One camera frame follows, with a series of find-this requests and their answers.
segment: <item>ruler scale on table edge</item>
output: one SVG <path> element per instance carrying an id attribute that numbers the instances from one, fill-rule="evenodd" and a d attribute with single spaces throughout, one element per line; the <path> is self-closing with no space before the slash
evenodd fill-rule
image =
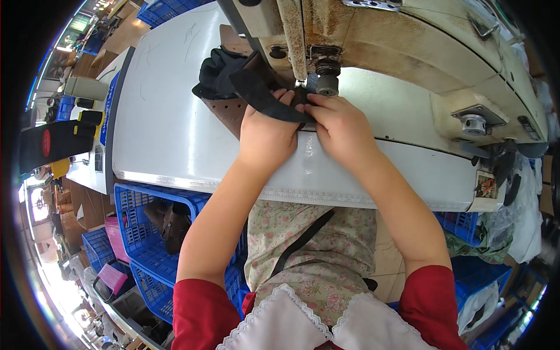
<path id="1" fill-rule="evenodd" d="M 214 193 L 220 184 L 219 181 L 189 180 L 174 178 L 170 176 L 158 176 L 143 174 L 132 171 L 117 171 L 115 175 L 121 180 L 136 181 L 140 183 L 153 184 L 163 187 L 172 187 L 185 190 Z M 280 187 L 265 186 L 259 195 L 259 199 L 277 200 L 280 202 L 315 204 L 319 206 L 351 207 L 377 209 L 377 206 L 369 196 L 360 196 L 344 193 L 333 193 L 324 191 L 287 189 Z M 450 211 L 451 205 L 455 205 L 458 211 L 465 211 L 465 205 L 450 202 L 426 202 L 430 210 Z"/>

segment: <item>forearm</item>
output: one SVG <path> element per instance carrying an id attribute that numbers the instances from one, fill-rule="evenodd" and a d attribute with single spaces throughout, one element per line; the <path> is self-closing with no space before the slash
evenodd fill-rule
<path id="1" fill-rule="evenodd" d="M 227 264 L 268 177 L 239 160 L 234 162 L 185 236 L 177 281 L 198 278 L 224 286 Z"/>
<path id="2" fill-rule="evenodd" d="M 403 256 L 407 275 L 425 265 L 451 268 L 445 236 L 436 217 L 381 151 L 375 151 L 375 161 L 358 179 L 383 216 Z"/>

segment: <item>red sleeve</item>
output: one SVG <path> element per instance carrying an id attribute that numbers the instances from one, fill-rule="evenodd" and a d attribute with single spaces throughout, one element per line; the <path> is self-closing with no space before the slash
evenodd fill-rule
<path id="1" fill-rule="evenodd" d="M 425 266 L 410 274 L 400 296 L 399 315 L 431 346 L 468 349 L 458 335 L 455 278 L 449 268 Z"/>
<path id="2" fill-rule="evenodd" d="M 173 288 L 172 350 L 214 350 L 239 324 L 226 291 L 201 279 L 184 279 Z"/>

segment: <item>black strap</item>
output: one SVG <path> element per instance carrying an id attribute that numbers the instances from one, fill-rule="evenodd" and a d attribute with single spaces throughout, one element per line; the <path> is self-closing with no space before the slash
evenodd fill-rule
<path id="1" fill-rule="evenodd" d="M 311 115 L 278 101 L 264 81 L 250 69 L 240 69 L 230 74 L 230 81 L 239 96 L 264 115 L 285 122 L 316 123 Z"/>
<path id="2" fill-rule="evenodd" d="M 276 262 L 276 266 L 272 270 L 272 274 L 270 278 L 274 277 L 278 272 L 284 270 L 284 265 L 286 261 L 293 254 L 296 250 L 303 247 L 315 234 L 323 227 L 325 224 L 332 218 L 334 215 L 334 211 L 331 209 L 324 213 L 320 218 L 315 220 L 314 223 L 309 226 L 307 230 L 305 230 L 304 234 L 301 235 L 294 243 L 290 244 L 288 248 L 280 255 L 280 258 Z"/>

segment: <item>right hand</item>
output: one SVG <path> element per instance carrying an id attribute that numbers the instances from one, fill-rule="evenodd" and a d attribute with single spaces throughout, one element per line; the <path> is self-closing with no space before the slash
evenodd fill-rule
<path id="1" fill-rule="evenodd" d="M 380 151 L 365 114 L 340 96 L 308 94 L 317 106 L 305 111 L 317 120 L 319 141 L 328 154 L 356 178 L 367 176 Z"/>

